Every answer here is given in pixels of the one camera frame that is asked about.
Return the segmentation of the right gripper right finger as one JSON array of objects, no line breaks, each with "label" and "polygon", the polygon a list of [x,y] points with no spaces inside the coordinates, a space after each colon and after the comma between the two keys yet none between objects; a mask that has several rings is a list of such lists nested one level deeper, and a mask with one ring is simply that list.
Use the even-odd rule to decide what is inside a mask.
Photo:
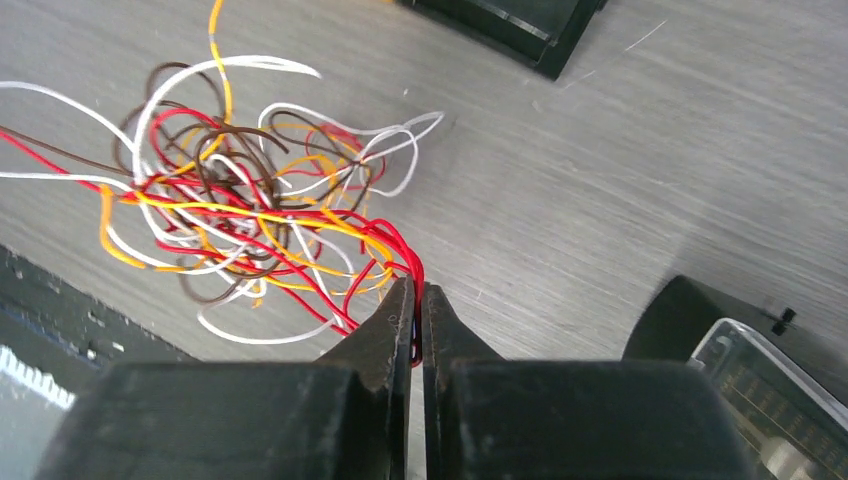
[{"label": "right gripper right finger", "polygon": [[718,391],[678,362],[509,360],[421,300],[431,479],[751,479]]}]

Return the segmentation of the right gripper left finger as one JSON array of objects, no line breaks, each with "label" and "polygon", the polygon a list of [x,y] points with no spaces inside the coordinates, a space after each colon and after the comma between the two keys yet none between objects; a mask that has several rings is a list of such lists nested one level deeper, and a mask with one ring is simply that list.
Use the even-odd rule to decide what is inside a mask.
[{"label": "right gripper left finger", "polygon": [[402,479],[415,286],[312,362],[111,367],[48,444],[39,479]]}]

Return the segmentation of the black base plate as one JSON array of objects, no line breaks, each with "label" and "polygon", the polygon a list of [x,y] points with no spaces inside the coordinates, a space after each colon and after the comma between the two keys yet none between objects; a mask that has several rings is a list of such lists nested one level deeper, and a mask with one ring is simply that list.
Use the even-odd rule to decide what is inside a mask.
[{"label": "black base plate", "polygon": [[1,248],[1,344],[74,394],[115,362],[195,360],[6,247]]}]

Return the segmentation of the black clear-topped device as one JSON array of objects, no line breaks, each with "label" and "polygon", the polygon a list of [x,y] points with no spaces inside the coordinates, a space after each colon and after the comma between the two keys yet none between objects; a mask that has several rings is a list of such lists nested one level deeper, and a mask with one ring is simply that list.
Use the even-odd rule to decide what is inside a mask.
[{"label": "black clear-topped device", "polygon": [[705,374],[737,425],[758,479],[844,479],[847,407],[786,352],[796,313],[752,305],[684,275],[648,304],[625,359],[683,362]]}]

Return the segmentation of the black plastic bin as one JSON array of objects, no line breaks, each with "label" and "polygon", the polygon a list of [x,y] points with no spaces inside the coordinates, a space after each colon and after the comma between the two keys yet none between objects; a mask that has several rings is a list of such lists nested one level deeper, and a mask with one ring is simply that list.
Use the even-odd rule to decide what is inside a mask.
[{"label": "black plastic bin", "polygon": [[400,5],[557,80],[603,0],[401,0]]}]

